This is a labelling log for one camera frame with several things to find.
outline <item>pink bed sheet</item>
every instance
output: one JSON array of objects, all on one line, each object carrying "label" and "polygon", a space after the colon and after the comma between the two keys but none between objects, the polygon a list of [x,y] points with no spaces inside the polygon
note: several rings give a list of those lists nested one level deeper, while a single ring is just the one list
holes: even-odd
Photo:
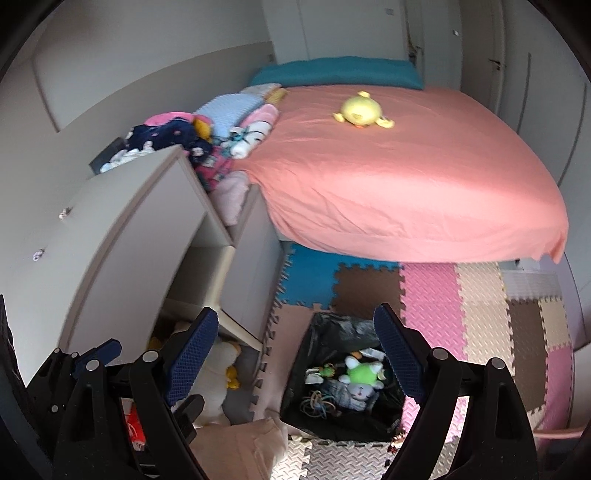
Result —
[{"label": "pink bed sheet", "polygon": [[[359,90],[393,129],[336,122]],[[550,254],[566,243],[550,173],[493,113],[453,90],[289,89],[273,133],[235,163],[261,186],[277,229],[306,247],[404,262],[479,262]]]}]

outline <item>toy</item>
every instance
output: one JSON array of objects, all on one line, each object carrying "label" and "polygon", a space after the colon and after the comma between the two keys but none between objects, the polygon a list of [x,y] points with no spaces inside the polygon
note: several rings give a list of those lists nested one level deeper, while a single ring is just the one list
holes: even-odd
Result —
[{"label": "toy", "polygon": [[343,103],[339,113],[333,113],[337,122],[348,121],[354,126],[363,128],[368,125],[379,125],[383,128],[392,128],[394,121],[382,116],[382,108],[379,103],[370,98],[367,92],[358,92]]},{"label": "toy", "polygon": [[[186,322],[177,326],[175,330],[186,330]],[[241,348],[237,343],[216,339],[189,392],[189,395],[201,395],[205,401],[203,411],[195,419],[193,426],[230,425],[222,410],[222,403],[226,400],[228,388],[240,387],[235,376],[236,369],[230,369],[240,352]]]},{"label": "toy", "polygon": [[199,135],[205,141],[211,142],[213,122],[208,116],[195,115],[195,118],[193,119],[193,126],[195,127],[197,135]]},{"label": "toy", "polygon": [[306,370],[306,381],[304,383],[306,385],[319,384],[322,383],[325,378],[334,377],[335,373],[336,370],[333,364],[324,364],[324,366],[320,368],[309,368]]},{"label": "toy", "polygon": [[238,370],[234,365],[230,365],[226,369],[226,379],[228,380],[228,388],[230,390],[238,390],[240,388],[240,382],[238,381]]},{"label": "toy", "polygon": [[333,378],[327,378],[320,386],[320,391],[334,399],[334,403],[339,407],[355,411],[371,412],[378,399],[378,393],[374,392],[367,400],[357,400],[348,390],[348,385]]},{"label": "toy", "polygon": [[378,374],[384,369],[380,362],[360,363],[354,356],[345,358],[347,375],[341,375],[339,381],[347,385],[347,390],[355,400],[366,401],[381,390],[384,384],[378,380]]}]

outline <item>brown foam tile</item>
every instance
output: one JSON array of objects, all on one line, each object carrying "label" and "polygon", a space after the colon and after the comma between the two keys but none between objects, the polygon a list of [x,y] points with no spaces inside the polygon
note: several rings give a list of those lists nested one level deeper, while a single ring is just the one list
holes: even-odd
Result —
[{"label": "brown foam tile", "polygon": [[547,355],[540,305],[532,300],[508,300],[515,356],[515,385],[526,411],[544,405]]},{"label": "brown foam tile", "polygon": [[361,319],[372,319],[374,309],[381,303],[389,303],[402,320],[405,306],[401,302],[404,290],[400,286],[400,269],[382,267],[351,268],[341,265],[335,272],[337,284],[333,286],[333,311],[339,315],[350,315]]}]

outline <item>door handle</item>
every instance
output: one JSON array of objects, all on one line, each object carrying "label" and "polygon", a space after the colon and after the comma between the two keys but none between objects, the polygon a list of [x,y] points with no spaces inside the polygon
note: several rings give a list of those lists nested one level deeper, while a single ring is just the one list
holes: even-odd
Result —
[{"label": "door handle", "polygon": [[491,61],[492,63],[494,63],[496,65],[497,70],[501,69],[501,61],[500,60],[488,59],[488,61]]}]

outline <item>drawer knob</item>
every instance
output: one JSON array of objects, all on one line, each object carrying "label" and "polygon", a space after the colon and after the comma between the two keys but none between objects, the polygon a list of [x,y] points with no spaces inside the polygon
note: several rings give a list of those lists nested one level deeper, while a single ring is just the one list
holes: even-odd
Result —
[{"label": "drawer knob", "polygon": [[63,220],[65,218],[67,218],[67,216],[70,214],[70,212],[72,211],[72,207],[66,207],[64,208],[61,213],[58,215],[58,218],[60,220]]},{"label": "drawer knob", "polygon": [[37,250],[35,252],[35,255],[33,255],[33,261],[36,262],[37,260],[39,260],[43,256],[44,253],[45,253],[44,248],[40,248],[39,250]]}]

